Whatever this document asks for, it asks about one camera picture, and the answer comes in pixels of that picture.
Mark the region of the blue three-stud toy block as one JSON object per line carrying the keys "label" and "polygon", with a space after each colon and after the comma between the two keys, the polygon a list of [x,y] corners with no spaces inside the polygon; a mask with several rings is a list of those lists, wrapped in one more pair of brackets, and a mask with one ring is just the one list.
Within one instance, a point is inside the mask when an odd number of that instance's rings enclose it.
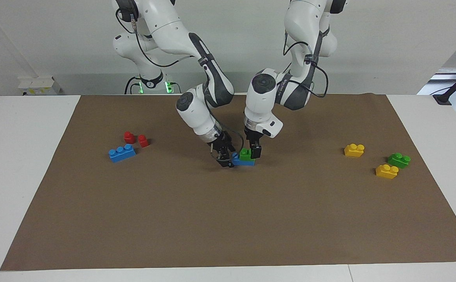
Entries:
{"label": "blue three-stud toy block", "polygon": [[239,154],[237,152],[233,153],[232,158],[233,158],[233,163],[235,166],[254,166],[255,165],[255,161],[254,162],[241,161],[239,159]]}
{"label": "blue three-stud toy block", "polygon": [[111,149],[108,152],[108,157],[113,163],[123,161],[135,156],[135,149],[132,144],[126,143],[124,146],[119,146],[116,149]]}

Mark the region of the yellow two-stud toy block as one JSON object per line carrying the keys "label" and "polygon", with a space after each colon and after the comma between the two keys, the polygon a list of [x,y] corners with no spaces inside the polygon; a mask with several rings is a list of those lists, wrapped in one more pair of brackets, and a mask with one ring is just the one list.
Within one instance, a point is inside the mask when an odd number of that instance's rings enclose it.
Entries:
{"label": "yellow two-stud toy block", "polygon": [[344,148],[344,155],[348,157],[361,157],[365,147],[362,144],[350,143]]}
{"label": "yellow two-stud toy block", "polygon": [[399,168],[389,164],[383,164],[375,169],[376,176],[385,179],[394,179],[398,175]]}

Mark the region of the brown paper table mat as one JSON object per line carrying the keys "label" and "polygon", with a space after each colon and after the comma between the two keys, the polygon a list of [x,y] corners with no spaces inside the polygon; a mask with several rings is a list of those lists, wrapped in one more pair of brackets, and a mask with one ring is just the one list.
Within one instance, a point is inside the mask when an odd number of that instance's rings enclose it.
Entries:
{"label": "brown paper table mat", "polygon": [[[456,261],[456,216],[386,96],[276,107],[281,133],[235,168],[176,100],[81,97],[1,270]],[[126,131],[136,155],[113,163]],[[396,152],[410,164],[376,176]]]}

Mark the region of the white wall socket box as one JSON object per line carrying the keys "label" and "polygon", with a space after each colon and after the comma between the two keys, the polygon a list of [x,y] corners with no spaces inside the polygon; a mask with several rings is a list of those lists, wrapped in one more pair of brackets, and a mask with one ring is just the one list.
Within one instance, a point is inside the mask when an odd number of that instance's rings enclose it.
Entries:
{"label": "white wall socket box", "polygon": [[64,91],[53,76],[36,78],[19,76],[18,89],[22,95],[63,95]]}

